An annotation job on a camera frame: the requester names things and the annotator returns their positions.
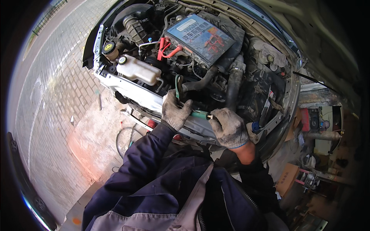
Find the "work glove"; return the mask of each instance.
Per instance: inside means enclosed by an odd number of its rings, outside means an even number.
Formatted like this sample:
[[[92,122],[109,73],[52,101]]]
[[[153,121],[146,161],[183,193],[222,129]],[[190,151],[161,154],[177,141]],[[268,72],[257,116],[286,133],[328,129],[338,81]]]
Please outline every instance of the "work glove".
[[[211,111],[216,119],[210,119],[213,132],[218,142],[229,149],[246,144],[249,140],[243,119],[229,108]]]
[[[189,99],[183,108],[179,108],[176,101],[176,90],[169,90],[167,95],[163,97],[161,124],[176,133],[184,126],[187,117],[192,112],[192,104],[193,101]]]

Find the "car engine bay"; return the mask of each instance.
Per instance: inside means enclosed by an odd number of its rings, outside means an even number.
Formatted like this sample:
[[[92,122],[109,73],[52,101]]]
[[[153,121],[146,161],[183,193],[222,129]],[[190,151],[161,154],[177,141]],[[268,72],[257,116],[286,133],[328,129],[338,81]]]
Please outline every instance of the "car engine bay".
[[[181,102],[192,99],[194,110],[206,112],[228,107],[246,124],[254,123],[257,134],[291,113],[287,101],[292,62],[220,11],[177,0],[132,4],[116,14],[110,27],[101,26],[95,47],[100,45],[105,60],[99,61],[104,65],[94,64],[94,72],[101,83],[121,103],[148,115],[161,117],[161,98],[176,84],[181,86]],[[113,76],[153,94],[139,95],[109,84]],[[191,126],[188,130],[211,136]]]

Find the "radiator hose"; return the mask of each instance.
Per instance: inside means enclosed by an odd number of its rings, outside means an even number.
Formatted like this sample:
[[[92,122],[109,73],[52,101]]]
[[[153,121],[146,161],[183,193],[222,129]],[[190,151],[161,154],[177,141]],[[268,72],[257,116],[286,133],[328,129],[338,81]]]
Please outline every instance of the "radiator hose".
[[[217,74],[218,67],[211,66],[211,68],[207,71],[206,75],[197,82],[186,82],[182,84],[183,92],[188,91],[196,91],[204,88],[207,84],[212,80],[212,78]]]
[[[230,77],[228,81],[228,87],[226,89],[226,107],[236,111],[237,99],[240,86],[242,84],[243,74],[245,72],[244,58],[242,55],[238,55],[232,64],[230,70]]]

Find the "blue cap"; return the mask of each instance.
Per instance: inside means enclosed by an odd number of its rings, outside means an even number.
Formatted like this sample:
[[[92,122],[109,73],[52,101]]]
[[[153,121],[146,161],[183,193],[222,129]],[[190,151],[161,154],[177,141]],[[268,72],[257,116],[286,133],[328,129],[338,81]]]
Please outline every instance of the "blue cap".
[[[252,131],[255,132],[259,129],[259,124],[258,122],[253,122],[252,123]]]

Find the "tire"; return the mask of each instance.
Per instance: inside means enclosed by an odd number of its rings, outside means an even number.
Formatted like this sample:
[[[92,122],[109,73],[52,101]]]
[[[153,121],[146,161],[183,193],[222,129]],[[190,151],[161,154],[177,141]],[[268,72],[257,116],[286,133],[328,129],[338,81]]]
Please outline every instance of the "tire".
[[[42,212],[46,211],[46,205],[40,197],[35,196],[35,198],[33,199],[33,203],[35,207],[37,207],[40,211]]]
[[[13,152],[17,152],[17,151],[18,151],[18,145],[17,145],[17,142],[16,142],[16,141],[14,141],[14,140],[12,140],[12,141],[10,142],[10,148],[11,148],[11,150],[12,150]]]

